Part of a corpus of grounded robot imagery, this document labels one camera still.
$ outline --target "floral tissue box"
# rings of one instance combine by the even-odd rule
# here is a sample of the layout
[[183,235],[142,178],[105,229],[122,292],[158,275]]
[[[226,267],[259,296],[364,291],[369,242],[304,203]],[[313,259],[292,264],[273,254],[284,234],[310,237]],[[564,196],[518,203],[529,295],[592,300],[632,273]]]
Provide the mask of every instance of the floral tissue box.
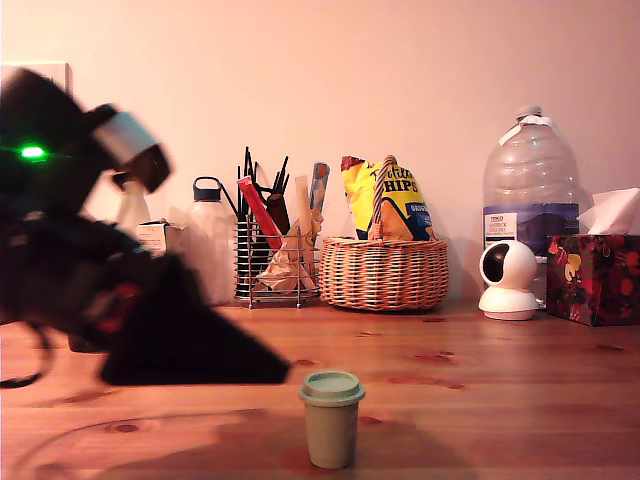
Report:
[[590,326],[640,324],[640,236],[551,237],[547,313]]

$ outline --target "white security camera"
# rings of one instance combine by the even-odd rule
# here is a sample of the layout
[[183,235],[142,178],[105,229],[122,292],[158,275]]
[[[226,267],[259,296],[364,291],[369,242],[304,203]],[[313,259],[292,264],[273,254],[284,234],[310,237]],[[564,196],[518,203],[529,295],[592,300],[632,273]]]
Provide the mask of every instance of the white security camera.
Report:
[[487,247],[480,257],[480,274],[489,285],[478,307],[489,318],[529,320],[538,304],[529,290],[536,276],[536,257],[529,247],[503,240]]

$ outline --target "wood grain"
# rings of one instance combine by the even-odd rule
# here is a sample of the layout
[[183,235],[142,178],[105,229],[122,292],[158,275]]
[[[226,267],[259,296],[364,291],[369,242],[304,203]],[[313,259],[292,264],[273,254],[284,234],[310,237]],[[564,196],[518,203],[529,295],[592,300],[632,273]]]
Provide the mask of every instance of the wood grain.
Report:
[[[473,305],[220,311],[293,363],[286,384],[111,387],[101,355],[55,334],[52,373],[2,395],[2,478],[640,478],[640,328],[499,322]],[[4,377],[37,367],[27,330],[0,333]],[[326,368],[367,388],[356,464],[336,472],[310,464],[297,397]]]

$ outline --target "green led light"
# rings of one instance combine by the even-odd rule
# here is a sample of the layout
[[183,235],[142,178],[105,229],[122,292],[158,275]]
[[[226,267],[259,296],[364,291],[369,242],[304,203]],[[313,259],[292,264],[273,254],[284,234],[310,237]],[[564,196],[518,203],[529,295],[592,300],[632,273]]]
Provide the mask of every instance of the green led light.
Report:
[[45,151],[40,147],[24,147],[22,149],[22,157],[31,162],[43,162],[45,156]]

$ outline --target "plastic bottle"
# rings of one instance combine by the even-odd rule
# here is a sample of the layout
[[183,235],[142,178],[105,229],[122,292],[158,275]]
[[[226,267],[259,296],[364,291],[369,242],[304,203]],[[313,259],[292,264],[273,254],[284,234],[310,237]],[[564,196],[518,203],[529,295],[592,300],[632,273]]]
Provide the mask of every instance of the plastic bottle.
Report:
[[118,230],[135,238],[136,227],[151,221],[149,207],[144,199],[144,186],[128,173],[114,175],[113,181],[123,191],[116,226]]
[[[213,180],[218,188],[198,188],[200,180]],[[222,305],[234,295],[233,227],[236,217],[222,203],[226,190],[215,177],[198,177],[193,182],[194,202],[187,211],[186,262],[200,281],[208,305]]]
[[484,247],[519,240],[536,255],[531,290],[546,308],[547,236],[577,234],[578,169],[571,148],[537,105],[522,107],[484,173]]

